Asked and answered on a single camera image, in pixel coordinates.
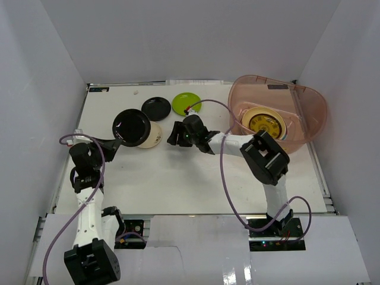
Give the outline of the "cream plate with black patch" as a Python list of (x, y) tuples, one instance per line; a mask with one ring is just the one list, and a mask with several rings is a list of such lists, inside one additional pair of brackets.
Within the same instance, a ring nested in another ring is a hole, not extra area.
[(161, 126), (156, 122), (151, 122), (151, 130), (148, 138), (138, 147), (142, 149), (149, 149), (155, 147), (162, 140), (163, 131)]

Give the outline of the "yellow patterned brown-rimmed plate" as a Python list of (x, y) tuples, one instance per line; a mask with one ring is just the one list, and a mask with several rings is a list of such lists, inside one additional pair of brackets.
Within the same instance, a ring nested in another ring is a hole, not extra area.
[(283, 132), (280, 121), (268, 114), (254, 115), (251, 117), (248, 127), (254, 132), (259, 132), (260, 130), (266, 131), (275, 139), (279, 139)]

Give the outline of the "pale orange plate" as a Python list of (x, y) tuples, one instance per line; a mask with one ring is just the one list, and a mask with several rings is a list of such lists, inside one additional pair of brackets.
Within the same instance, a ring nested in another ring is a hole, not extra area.
[(286, 132), (287, 126), (286, 126), (284, 119), (275, 110), (272, 110), (272, 109), (267, 108), (267, 107), (253, 107), (251, 109), (248, 109), (242, 117), (241, 124), (245, 128), (249, 129), (248, 124), (249, 124), (251, 117), (253, 117), (254, 115), (257, 115), (257, 114), (268, 114), (268, 115), (271, 115), (271, 116), (275, 117), (276, 119), (278, 119), (280, 121), (280, 124), (282, 125), (282, 128), (283, 128), (283, 132), (280, 135), (280, 137)]

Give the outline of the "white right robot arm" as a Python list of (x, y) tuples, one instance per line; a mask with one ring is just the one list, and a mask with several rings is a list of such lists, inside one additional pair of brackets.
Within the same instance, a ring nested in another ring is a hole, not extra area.
[[(220, 156), (221, 180), (227, 201), (246, 229), (251, 232), (263, 232), (269, 229), (269, 232), (277, 237), (289, 231), (289, 222), (293, 218), (286, 190), (286, 173), (290, 158), (268, 132), (232, 135), (210, 131), (198, 115), (188, 115), (183, 121), (174, 123), (167, 143), (180, 147), (196, 146), (202, 153)], [(253, 176), (262, 183), (267, 202), (266, 225), (260, 228), (249, 226), (233, 205), (223, 170), (225, 154), (243, 158)]]

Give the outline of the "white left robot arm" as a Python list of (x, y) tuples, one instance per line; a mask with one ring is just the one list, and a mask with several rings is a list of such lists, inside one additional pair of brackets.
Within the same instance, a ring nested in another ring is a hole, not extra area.
[(102, 207), (103, 165), (113, 160), (120, 145), (120, 139), (82, 141), (69, 149), (75, 165), (70, 180), (80, 212), (73, 247), (64, 253), (64, 263), (75, 284), (110, 284), (121, 278), (114, 247), (125, 222), (117, 207)]

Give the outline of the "translucent pink plastic bin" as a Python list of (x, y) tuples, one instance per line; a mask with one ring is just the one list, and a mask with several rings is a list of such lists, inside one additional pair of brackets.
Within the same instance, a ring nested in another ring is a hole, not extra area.
[(319, 92), (258, 75), (241, 76), (232, 84), (228, 107), (233, 112), (230, 126), (235, 135), (256, 133), (241, 124), (248, 109), (267, 107), (279, 113), (289, 134), (285, 141), (275, 140), (288, 154), (313, 141), (323, 131), (327, 121), (327, 103)]

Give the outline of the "lime green plate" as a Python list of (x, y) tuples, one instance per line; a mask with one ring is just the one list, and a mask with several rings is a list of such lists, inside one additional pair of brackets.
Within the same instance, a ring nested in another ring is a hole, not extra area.
[(185, 116), (184, 110), (188, 106), (192, 106), (196, 102), (199, 102), (201, 98), (196, 95), (195, 93), (191, 92), (184, 92), (180, 93), (177, 96), (174, 97), (172, 100), (172, 109), (173, 111), (180, 115), (180, 116)]

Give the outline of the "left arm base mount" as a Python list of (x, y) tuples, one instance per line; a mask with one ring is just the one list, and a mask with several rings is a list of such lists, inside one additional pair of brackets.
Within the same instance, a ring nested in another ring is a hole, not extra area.
[(115, 249), (144, 249), (146, 244), (137, 235), (145, 239), (145, 220), (124, 220), (125, 231), (115, 242)]

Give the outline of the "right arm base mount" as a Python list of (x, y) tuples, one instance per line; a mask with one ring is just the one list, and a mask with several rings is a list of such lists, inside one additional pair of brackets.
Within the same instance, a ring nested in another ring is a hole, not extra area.
[(268, 228), (263, 232), (249, 232), (249, 250), (251, 252), (305, 251), (303, 239), (295, 242), (303, 234), (299, 218), (292, 218), (283, 233), (278, 234)]

